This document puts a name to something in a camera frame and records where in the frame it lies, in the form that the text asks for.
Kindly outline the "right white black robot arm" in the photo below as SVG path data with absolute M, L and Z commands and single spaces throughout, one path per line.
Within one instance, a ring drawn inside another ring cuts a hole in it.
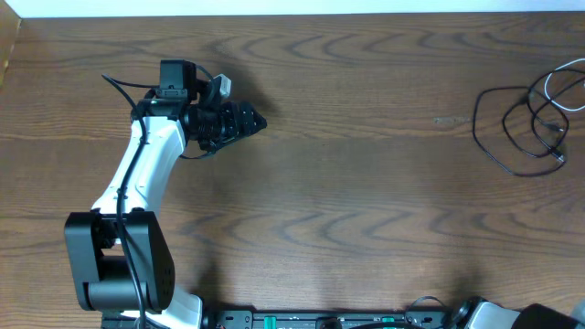
M 521 310 L 505 308 L 483 297 L 473 297 L 456 308 L 445 328 L 455 329 L 584 329 L 584 300 L 570 314 L 540 303 Z

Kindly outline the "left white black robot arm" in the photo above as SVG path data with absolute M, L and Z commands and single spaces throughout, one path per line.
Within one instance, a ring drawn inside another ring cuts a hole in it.
M 159 82 L 131 106 L 131 138 L 117 171 L 87 212 L 64 226 L 80 307 L 108 328 L 199 328 L 202 300 L 176 286 L 158 224 L 170 174 L 190 141 L 208 158 L 267 126 L 248 102 L 229 100 L 231 81 L 184 59 L 164 59 Z

